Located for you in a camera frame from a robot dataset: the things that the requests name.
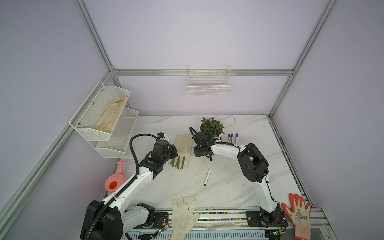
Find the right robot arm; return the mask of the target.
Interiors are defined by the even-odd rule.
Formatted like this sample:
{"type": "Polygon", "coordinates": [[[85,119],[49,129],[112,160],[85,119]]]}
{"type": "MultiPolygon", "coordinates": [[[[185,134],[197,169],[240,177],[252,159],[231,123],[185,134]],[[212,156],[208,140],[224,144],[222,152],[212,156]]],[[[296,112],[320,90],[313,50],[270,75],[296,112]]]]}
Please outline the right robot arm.
{"type": "Polygon", "coordinates": [[[214,155],[237,160],[245,178],[254,184],[260,201],[258,222],[264,227],[271,227],[280,221],[282,209],[280,202],[272,196],[269,186],[269,163],[253,143],[245,146],[222,142],[217,138],[207,139],[201,132],[190,127],[192,139],[196,143],[195,156],[212,159],[214,155]]]}

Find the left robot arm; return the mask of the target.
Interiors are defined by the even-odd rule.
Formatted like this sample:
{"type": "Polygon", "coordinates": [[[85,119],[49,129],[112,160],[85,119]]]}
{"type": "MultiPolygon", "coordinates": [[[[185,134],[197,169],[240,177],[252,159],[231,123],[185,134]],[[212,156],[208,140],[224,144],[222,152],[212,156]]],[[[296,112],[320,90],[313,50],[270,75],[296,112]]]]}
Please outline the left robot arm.
{"type": "Polygon", "coordinates": [[[155,140],[153,150],[145,159],[135,162],[135,174],[102,201],[94,200],[88,205],[80,234],[82,240],[120,240],[135,227],[149,228],[154,224],[154,207],[139,203],[128,210],[128,206],[163,170],[165,163],[178,155],[176,147],[163,133],[155,136],[155,140]]]}

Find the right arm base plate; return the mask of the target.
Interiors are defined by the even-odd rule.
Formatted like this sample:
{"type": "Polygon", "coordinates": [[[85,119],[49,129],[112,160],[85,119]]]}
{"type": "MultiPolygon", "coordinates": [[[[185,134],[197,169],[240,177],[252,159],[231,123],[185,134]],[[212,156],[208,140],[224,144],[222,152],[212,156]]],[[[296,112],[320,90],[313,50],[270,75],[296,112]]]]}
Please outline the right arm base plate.
{"type": "Polygon", "coordinates": [[[246,220],[249,227],[286,227],[288,225],[287,217],[280,212],[268,213],[265,211],[247,211],[246,220]]]}

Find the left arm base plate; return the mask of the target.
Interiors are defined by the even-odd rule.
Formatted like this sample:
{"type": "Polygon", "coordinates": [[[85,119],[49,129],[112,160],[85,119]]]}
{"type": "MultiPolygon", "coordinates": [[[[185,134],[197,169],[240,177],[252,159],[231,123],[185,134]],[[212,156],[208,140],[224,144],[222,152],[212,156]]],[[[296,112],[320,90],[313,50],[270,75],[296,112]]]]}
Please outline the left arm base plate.
{"type": "Polygon", "coordinates": [[[155,212],[143,225],[138,225],[134,229],[159,229],[169,221],[169,215],[167,212],[155,212]]]}

